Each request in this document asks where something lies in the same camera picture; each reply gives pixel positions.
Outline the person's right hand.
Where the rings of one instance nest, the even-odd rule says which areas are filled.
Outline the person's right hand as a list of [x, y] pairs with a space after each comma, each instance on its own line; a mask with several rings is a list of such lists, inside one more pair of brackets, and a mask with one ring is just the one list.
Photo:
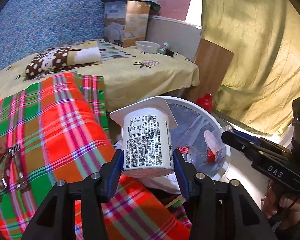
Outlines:
[[274, 192], [274, 186], [275, 181], [271, 180], [266, 195], [262, 198], [261, 210], [267, 219], [276, 215], [279, 207], [287, 210], [287, 214], [278, 227], [280, 230], [285, 230], [300, 221], [300, 197], [293, 194], [284, 194], [278, 199]]

